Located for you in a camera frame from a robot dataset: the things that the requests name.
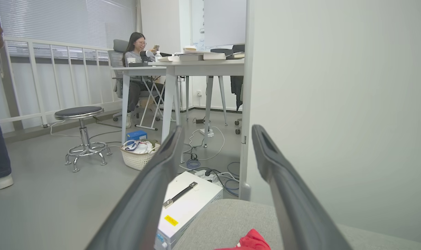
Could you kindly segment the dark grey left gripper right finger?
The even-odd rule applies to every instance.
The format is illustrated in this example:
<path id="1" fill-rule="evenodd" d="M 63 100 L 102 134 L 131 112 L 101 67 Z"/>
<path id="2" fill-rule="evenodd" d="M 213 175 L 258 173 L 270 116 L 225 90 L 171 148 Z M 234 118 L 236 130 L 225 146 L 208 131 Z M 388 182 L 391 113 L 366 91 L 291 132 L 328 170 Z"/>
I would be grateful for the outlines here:
<path id="1" fill-rule="evenodd" d="M 269 184 L 285 250 L 352 250 L 332 218 L 261 125 L 252 126 L 259 173 Z"/>

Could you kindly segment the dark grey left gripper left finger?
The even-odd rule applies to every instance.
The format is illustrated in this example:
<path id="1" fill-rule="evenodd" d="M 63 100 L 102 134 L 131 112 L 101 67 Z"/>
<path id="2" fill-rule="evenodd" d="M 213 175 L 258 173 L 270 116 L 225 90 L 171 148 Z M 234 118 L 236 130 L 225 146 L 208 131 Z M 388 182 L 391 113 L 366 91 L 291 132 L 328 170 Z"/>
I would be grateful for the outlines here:
<path id="1" fill-rule="evenodd" d="M 86 250 L 153 250 L 162 204 L 182 155 L 185 132 L 173 129 L 106 218 Z"/>

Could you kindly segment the red and white t-shirt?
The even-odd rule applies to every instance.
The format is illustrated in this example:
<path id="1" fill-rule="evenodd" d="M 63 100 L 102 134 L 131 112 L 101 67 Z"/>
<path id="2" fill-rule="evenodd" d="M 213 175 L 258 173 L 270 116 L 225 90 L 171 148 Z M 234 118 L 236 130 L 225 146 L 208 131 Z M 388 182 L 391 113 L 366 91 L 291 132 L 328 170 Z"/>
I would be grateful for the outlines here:
<path id="1" fill-rule="evenodd" d="M 237 245 L 231 248 L 215 250 L 272 250 L 264 237 L 256 230 L 250 229 L 248 233 L 239 239 Z"/>

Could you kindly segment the white metal equipment box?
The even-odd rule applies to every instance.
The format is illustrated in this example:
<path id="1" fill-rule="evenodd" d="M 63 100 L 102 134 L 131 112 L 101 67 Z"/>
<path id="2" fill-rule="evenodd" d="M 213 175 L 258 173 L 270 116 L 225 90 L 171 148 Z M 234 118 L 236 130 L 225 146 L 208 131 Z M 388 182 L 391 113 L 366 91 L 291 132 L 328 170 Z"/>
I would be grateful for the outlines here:
<path id="1" fill-rule="evenodd" d="M 155 237 L 155 250 L 172 250 L 192 221 L 222 199 L 223 187 L 183 172 L 168 184 Z"/>

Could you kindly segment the white laundry pile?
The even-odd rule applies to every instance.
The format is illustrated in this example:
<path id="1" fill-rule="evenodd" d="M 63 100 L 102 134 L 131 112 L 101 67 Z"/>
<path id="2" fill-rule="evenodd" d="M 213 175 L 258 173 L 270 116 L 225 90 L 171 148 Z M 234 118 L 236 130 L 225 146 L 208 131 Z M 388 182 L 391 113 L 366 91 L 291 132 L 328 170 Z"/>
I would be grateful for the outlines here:
<path id="1" fill-rule="evenodd" d="M 154 145 L 150 141 L 129 140 L 123 144 L 122 149 L 137 155 L 150 153 L 154 149 Z"/>

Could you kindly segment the small blue box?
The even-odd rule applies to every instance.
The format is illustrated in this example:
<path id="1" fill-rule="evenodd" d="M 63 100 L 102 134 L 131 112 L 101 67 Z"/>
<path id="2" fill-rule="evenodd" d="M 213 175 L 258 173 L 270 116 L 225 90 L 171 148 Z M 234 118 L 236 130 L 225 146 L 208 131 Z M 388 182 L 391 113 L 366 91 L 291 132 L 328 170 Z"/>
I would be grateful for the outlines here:
<path id="1" fill-rule="evenodd" d="M 129 141 L 129 140 L 137 141 L 137 140 L 142 140 L 142 139 L 147 139 L 147 138 L 148 138 L 148 134 L 143 130 L 136 130 L 133 132 L 126 133 L 126 141 Z"/>

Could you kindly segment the white folding stand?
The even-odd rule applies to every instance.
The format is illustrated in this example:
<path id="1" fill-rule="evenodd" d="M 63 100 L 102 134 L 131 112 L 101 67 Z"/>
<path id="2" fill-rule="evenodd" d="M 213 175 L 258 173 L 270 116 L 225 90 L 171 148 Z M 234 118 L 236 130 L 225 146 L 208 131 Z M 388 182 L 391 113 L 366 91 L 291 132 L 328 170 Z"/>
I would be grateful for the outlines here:
<path id="1" fill-rule="evenodd" d="M 158 122 L 164 120 L 164 92 L 165 86 L 156 83 L 159 78 L 151 76 L 137 76 L 137 85 L 139 86 L 139 98 L 135 106 L 137 122 L 134 127 L 158 131 L 161 127 Z"/>

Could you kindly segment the white partition panel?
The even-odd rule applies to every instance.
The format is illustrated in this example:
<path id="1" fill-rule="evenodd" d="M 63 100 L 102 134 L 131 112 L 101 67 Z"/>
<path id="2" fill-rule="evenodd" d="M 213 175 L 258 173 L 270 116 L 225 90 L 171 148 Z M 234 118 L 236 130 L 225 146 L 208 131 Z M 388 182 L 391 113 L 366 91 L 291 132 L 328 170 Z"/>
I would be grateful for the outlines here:
<path id="1" fill-rule="evenodd" d="M 421 242 L 421 0 L 249 0 L 242 179 L 272 205 L 251 126 L 336 223 Z"/>

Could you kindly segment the chrome stool with dark seat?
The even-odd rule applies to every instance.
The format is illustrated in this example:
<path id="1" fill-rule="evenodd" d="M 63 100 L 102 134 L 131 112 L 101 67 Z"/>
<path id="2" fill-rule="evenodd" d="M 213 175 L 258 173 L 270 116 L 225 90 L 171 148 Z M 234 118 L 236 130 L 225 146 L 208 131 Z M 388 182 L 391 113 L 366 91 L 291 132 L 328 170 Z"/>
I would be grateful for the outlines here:
<path id="1" fill-rule="evenodd" d="M 99 106 L 83 106 L 63 109 L 54 114 L 54 118 L 61 122 L 69 120 L 77 120 L 79 122 L 81 144 L 70 148 L 65 155 L 65 165 L 72 165 L 74 173 L 79 171 L 77 166 L 79 158 L 98 155 L 101 158 L 101 165 L 104 166 L 107 164 L 107 162 L 103 152 L 105 152 L 107 156 L 112 155 L 112 152 L 107 143 L 90 141 L 90 136 L 88 134 L 88 129 L 85 123 L 86 119 L 95 118 L 97 115 L 102 114 L 103 112 L 104 109 Z"/>

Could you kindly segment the black hanging jacket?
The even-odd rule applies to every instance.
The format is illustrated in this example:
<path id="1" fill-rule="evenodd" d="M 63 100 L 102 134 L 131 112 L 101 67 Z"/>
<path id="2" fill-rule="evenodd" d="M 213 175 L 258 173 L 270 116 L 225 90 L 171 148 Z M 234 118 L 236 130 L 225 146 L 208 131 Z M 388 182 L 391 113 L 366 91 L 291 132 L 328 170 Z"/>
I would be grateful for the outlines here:
<path id="1" fill-rule="evenodd" d="M 239 110 L 239 107 L 243 104 L 242 102 L 243 80 L 244 80 L 243 76 L 230 76 L 231 93 L 236 95 L 237 111 Z"/>

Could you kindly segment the seated woman with glasses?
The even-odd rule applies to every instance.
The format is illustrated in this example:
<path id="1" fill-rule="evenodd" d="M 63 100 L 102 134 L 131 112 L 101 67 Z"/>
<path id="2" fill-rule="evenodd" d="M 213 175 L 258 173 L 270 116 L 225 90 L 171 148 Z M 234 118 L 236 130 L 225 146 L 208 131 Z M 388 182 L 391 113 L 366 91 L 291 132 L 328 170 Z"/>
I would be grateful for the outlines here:
<path id="1" fill-rule="evenodd" d="M 145 45 L 145 37 L 142 33 L 132 33 L 125 53 L 123 53 L 123 58 L 121 59 L 123 66 L 128 67 L 128 59 L 134 59 L 135 63 L 142 63 L 140 52 L 145 49 Z M 128 90 L 126 128 L 131 127 L 132 112 L 134 112 L 134 109 L 140 100 L 142 90 L 147 90 L 147 87 L 142 82 L 142 79 L 137 76 L 132 78 Z"/>

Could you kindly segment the large white desk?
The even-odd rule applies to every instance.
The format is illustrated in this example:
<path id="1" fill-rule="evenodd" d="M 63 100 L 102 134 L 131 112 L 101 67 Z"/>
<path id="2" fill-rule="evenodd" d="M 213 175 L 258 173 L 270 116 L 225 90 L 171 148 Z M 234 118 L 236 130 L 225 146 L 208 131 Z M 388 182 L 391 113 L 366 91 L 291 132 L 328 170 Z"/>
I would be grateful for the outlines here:
<path id="1" fill-rule="evenodd" d="M 243 76 L 245 60 L 150 62 L 149 65 L 166 68 L 166 99 L 163 106 L 164 121 L 162 124 L 162 139 L 164 140 L 170 132 L 173 107 L 176 110 L 176 121 L 180 124 L 178 76 Z"/>

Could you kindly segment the stack of white books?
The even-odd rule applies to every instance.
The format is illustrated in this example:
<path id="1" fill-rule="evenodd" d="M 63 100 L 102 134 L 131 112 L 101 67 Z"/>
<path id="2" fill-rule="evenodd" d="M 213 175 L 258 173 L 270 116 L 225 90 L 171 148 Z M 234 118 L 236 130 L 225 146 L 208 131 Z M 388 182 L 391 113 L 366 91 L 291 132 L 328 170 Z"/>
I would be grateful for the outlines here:
<path id="1" fill-rule="evenodd" d="M 203 55 L 204 52 L 198 51 L 196 46 L 185 46 L 182 52 L 176 53 L 176 56 L 179 56 L 179 61 L 201 61 Z"/>

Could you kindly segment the white metal railing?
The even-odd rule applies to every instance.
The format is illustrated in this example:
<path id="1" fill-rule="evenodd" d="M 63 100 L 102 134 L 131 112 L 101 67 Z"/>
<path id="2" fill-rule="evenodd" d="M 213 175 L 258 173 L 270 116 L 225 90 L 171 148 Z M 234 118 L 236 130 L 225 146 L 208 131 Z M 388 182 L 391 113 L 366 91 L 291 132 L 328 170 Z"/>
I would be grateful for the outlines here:
<path id="1" fill-rule="evenodd" d="M 20 122 L 26 128 L 46 127 L 62 109 L 101 106 L 120 109 L 113 91 L 110 48 L 40 39 L 5 37 L 6 69 L 12 92 L 0 90 L 0 123 L 12 130 Z"/>

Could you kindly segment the whiteboard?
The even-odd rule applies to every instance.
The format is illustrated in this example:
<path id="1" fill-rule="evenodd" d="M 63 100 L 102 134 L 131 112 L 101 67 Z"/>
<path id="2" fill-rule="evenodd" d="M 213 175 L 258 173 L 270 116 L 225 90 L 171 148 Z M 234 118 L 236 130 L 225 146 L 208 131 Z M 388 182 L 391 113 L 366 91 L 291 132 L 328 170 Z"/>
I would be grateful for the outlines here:
<path id="1" fill-rule="evenodd" d="M 192 45 L 200 51 L 245 44 L 247 0 L 189 0 Z"/>

